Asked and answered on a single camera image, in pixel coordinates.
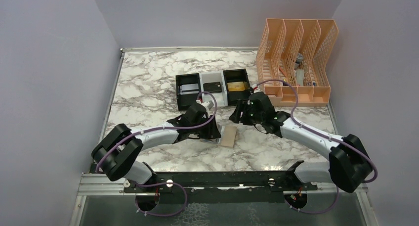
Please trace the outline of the orange plastic desk organizer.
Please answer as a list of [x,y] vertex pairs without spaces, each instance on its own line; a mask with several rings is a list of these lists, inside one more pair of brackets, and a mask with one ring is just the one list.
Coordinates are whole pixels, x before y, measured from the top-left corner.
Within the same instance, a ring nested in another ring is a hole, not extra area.
[[338,37],[334,20],[266,19],[256,55],[259,88],[276,107],[323,107],[326,65]]

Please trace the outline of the black white card tray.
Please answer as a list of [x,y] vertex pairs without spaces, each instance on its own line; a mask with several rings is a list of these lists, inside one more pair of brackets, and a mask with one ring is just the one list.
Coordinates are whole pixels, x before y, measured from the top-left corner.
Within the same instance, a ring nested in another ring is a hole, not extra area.
[[179,111],[189,108],[199,92],[210,92],[218,107],[235,106],[250,96],[246,69],[200,72],[175,76],[176,101]]

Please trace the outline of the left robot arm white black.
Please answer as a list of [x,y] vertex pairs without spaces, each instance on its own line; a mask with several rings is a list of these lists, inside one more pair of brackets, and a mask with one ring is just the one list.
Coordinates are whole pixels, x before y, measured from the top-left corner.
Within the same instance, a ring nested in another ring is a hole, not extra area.
[[134,132],[125,124],[116,125],[93,149],[92,159],[97,171],[102,171],[110,181],[121,178],[135,181],[145,192],[155,187],[153,170],[146,163],[137,162],[142,150],[175,144],[190,135],[210,139],[220,137],[215,114],[209,114],[202,103],[192,104],[184,114],[163,124]]

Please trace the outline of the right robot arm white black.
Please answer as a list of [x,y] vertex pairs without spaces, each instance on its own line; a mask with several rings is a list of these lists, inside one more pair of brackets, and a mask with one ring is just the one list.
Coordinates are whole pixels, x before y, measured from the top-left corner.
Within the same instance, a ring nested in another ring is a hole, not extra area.
[[299,189],[304,183],[324,182],[352,193],[375,170],[357,136],[333,135],[307,125],[291,113],[275,110],[269,97],[262,92],[239,100],[229,120],[247,126],[261,125],[267,134],[298,142],[326,158],[325,162],[293,165],[285,176],[286,186],[292,190]]

